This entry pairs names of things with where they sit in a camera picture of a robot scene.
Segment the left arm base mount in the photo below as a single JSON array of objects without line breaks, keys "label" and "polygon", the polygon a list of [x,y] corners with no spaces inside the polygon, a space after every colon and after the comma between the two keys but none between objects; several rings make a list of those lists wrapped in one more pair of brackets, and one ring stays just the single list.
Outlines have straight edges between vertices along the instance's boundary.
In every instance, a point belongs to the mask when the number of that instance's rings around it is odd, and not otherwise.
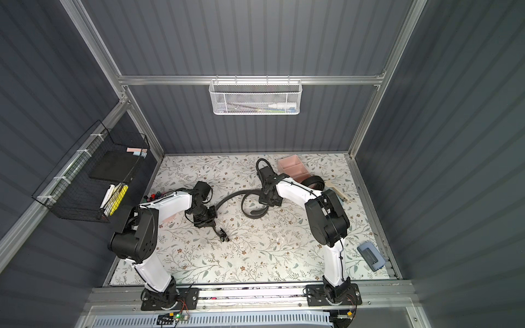
[{"label": "left arm base mount", "polygon": [[198,303],[200,290],[198,288],[169,289],[159,293],[145,288],[140,299],[142,301],[141,311],[160,310],[195,310]]}]

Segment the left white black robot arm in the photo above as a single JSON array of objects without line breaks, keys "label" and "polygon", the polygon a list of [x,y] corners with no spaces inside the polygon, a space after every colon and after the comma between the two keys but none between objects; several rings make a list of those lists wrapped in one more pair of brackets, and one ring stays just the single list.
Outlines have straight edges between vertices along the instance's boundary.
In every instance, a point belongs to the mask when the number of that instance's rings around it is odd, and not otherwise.
[{"label": "left white black robot arm", "polygon": [[197,228],[215,228],[214,206],[207,206],[213,197],[212,187],[198,181],[191,189],[180,188],[140,204],[136,215],[128,219],[122,232],[116,232],[109,248],[128,262],[145,281],[145,287],[157,294],[166,294],[174,278],[164,269],[157,255],[159,223],[177,213],[191,215]]}]

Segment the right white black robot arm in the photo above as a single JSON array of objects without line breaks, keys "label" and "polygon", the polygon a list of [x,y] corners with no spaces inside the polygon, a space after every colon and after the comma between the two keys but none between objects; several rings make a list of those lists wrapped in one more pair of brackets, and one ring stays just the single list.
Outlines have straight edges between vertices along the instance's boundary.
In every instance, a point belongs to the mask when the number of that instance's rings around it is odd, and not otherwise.
[{"label": "right white black robot arm", "polygon": [[256,162],[256,174],[262,185],[261,204],[274,207],[289,200],[306,211],[310,232],[323,248],[324,288],[338,297],[351,284],[344,260],[349,219],[338,196],[332,190],[311,189],[287,174],[277,174],[263,158]]}]

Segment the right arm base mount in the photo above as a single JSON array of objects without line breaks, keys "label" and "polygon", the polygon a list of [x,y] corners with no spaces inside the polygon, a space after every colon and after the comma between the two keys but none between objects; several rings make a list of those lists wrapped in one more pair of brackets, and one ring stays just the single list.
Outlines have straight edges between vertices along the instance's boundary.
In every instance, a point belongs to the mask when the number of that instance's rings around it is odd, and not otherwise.
[{"label": "right arm base mount", "polygon": [[328,284],[309,284],[302,292],[310,307],[362,305],[358,285],[353,283],[333,288]]}]

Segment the short black leather belt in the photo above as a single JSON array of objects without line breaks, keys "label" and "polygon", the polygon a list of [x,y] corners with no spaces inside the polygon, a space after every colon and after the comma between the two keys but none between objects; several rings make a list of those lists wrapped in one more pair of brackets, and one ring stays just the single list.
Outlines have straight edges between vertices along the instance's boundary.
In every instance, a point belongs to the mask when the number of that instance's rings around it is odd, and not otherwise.
[{"label": "short black leather belt", "polygon": [[269,205],[266,205],[262,209],[252,210],[250,213],[247,213],[245,211],[245,209],[244,209],[244,203],[248,199],[249,196],[251,196],[251,195],[261,195],[261,194],[262,194],[262,191],[259,190],[259,189],[246,189],[246,190],[241,190],[241,191],[235,191],[234,193],[232,193],[230,195],[227,195],[224,199],[220,200],[215,205],[215,211],[216,211],[216,213],[218,213],[218,210],[220,209],[220,207],[222,205],[224,205],[227,201],[242,195],[243,196],[243,198],[241,199],[241,211],[242,211],[242,213],[246,217],[248,217],[250,219],[260,219],[260,218],[264,217],[267,214],[267,212],[269,210]]}]

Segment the long black leather belt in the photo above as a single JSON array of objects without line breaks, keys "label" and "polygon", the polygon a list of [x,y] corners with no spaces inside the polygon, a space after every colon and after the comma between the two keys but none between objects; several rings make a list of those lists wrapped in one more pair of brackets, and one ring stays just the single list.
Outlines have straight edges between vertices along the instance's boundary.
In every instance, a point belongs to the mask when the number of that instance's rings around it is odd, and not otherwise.
[{"label": "long black leather belt", "polygon": [[302,181],[303,186],[308,188],[323,191],[325,189],[325,180],[320,176],[310,176]]}]

